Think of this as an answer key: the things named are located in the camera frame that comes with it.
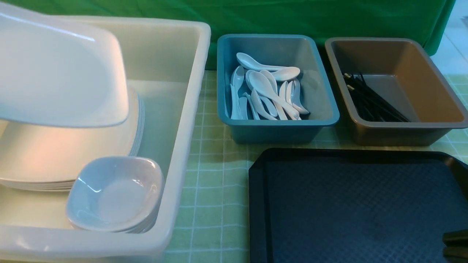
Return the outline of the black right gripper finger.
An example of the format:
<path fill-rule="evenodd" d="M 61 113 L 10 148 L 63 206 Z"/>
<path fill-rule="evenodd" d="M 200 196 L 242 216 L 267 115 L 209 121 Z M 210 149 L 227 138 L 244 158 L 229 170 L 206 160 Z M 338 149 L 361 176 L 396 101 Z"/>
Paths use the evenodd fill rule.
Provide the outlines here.
<path fill-rule="evenodd" d="M 468 246 L 468 230 L 458 230 L 446 232 L 442 235 L 442 242 L 447 247 L 467 247 Z"/>
<path fill-rule="evenodd" d="M 468 248 L 467 247 L 445 247 L 443 249 L 443 257 L 447 261 L 467 261 Z"/>

